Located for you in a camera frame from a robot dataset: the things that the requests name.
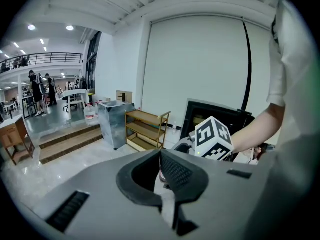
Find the white cube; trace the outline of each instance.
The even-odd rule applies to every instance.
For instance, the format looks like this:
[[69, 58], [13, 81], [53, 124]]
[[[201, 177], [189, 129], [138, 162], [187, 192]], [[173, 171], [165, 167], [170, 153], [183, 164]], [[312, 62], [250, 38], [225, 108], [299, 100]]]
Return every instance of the white cube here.
[[234, 146], [228, 127], [213, 116], [195, 127], [195, 156], [223, 160], [233, 150]]

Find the wooden cabinet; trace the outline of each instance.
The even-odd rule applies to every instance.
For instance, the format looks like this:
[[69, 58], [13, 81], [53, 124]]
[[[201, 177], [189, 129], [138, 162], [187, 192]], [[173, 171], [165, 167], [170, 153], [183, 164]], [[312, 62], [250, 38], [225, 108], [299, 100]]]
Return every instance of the wooden cabinet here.
[[[14, 118], [8, 119], [0, 124], [0, 141], [15, 165], [17, 165], [20, 158], [24, 156], [30, 156], [31, 158], [33, 157], [32, 153], [35, 149], [35, 146], [33, 145], [27, 132], [22, 115], [15, 116]], [[19, 151], [17, 145], [22, 145], [25, 149]], [[8, 150], [8, 148], [11, 147], [14, 148], [12, 154]]]
[[166, 139], [170, 113], [171, 111], [157, 116], [140, 110], [126, 112], [126, 143], [138, 151], [162, 149]]

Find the balcony railing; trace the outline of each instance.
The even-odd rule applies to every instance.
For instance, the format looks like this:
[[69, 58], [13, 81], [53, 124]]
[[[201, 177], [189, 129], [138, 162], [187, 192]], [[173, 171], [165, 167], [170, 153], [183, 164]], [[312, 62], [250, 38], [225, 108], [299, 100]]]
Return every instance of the balcony railing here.
[[0, 73], [30, 65], [39, 65], [45, 63], [81, 63], [81, 61], [81, 53], [52, 52], [28, 54], [9, 58], [0, 62]]

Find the white table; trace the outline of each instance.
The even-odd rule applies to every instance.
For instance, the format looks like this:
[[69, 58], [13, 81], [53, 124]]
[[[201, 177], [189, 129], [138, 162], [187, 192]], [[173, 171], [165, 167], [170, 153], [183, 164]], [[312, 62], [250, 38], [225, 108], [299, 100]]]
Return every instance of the white table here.
[[9, 115], [8, 109], [10, 109], [12, 106], [13, 106], [13, 104], [5, 105], [5, 106], [4, 106], [7, 115]]
[[[70, 100], [71, 96], [80, 95], [80, 100]], [[89, 103], [88, 91], [85, 89], [76, 89], [76, 90], [65, 90], [62, 94], [62, 97], [68, 97], [68, 113], [71, 118], [71, 105], [82, 103], [83, 109], [85, 109], [85, 103]]]
[[20, 118], [22, 118], [22, 114], [14, 116], [12, 119], [5, 120], [2, 124], [0, 124], [0, 129], [7, 127], [9, 125], [15, 124]]

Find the step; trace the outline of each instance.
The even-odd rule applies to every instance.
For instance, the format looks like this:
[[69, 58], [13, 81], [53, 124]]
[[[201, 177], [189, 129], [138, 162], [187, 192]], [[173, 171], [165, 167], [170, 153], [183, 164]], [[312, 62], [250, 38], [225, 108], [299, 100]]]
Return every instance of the step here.
[[94, 126], [88, 126], [84, 123], [77, 126], [61, 129], [52, 134], [48, 134], [46, 136], [41, 137], [39, 141], [39, 147], [40, 149], [45, 149], [57, 143], [66, 141], [68, 139], [85, 134], [98, 128], [100, 128], [99, 124]]
[[97, 128], [81, 135], [66, 139], [40, 151], [40, 162], [44, 165], [63, 157], [73, 151], [83, 148], [103, 138], [101, 129]]

